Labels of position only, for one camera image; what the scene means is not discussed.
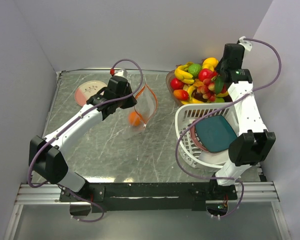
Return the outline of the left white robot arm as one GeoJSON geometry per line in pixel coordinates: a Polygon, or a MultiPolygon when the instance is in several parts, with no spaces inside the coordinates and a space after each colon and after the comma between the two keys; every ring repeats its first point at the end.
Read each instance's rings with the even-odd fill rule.
{"type": "Polygon", "coordinates": [[[107,86],[91,96],[81,110],[60,128],[45,137],[35,136],[30,141],[27,182],[31,182],[32,172],[36,172],[47,182],[70,189],[76,200],[87,199],[90,193],[88,182],[70,170],[65,154],[89,129],[114,114],[118,108],[127,109],[136,104],[127,78],[113,75],[107,86]]]}

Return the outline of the clear orange zip top bag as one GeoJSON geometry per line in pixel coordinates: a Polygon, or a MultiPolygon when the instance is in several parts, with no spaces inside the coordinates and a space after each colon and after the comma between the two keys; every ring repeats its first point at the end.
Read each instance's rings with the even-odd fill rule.
{"type": "Polygon", "coordinates": [[[155,115],[158,108],[158,99],[153,90],[147,83],[138,91],[135,96],[137,104],[134,107],[125,109],[124,113],[124,127],[123,138],[130,139],[138,134],[143,133],[150,119],[155,115]],[[131,112],[137,112],[141,115],[142,121],[139,126],[131,126],[128,121],[128,116],[131,112]]]}

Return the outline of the orange fruit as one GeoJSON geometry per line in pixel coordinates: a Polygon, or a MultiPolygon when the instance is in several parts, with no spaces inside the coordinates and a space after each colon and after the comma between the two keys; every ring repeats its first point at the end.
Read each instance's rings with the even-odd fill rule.
{"type": "Polygon", "coordinates": [[[133,127],[137,127],[141,124],[142,122],[142,116],[140,114],[138,114],[136,111],[132,111],[129,115],[128,115],[128,122],[131,126],[133,127]]]}

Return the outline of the lychee cluster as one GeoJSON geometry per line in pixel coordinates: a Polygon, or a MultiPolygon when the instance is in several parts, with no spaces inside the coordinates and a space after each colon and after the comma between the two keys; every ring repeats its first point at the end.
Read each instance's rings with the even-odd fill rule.
{"type": "Polygon", "coordinates": [[[196,79],[194,82],[195,91],[202,94],[203,102],[206,103],[215,103],[216,98],[224,98],[226,101],[226,97],[229,96],[228,91],[225,86],[222,88],[220,93],[216,93],[215,82],[210,78],[205,79],[204,81],[200,81],[196,79]]]}

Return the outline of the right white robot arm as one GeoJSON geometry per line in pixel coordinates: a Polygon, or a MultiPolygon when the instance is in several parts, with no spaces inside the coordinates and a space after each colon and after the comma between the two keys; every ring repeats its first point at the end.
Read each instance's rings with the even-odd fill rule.
{"type": "Polygon", "coordinates": [[[216,72],[227,87],[238,120],[238,137],[229,145],[228,160],[215,174],[217,182],[209,186],[209,195],[222,198],[226,186],[235,183],[243,172],[263,162],[275,143],[276,135],[264,124],[255,96],[253,80],[248,69],[242,68],[245,47],[241,43],[227,43],[216,72]]]}

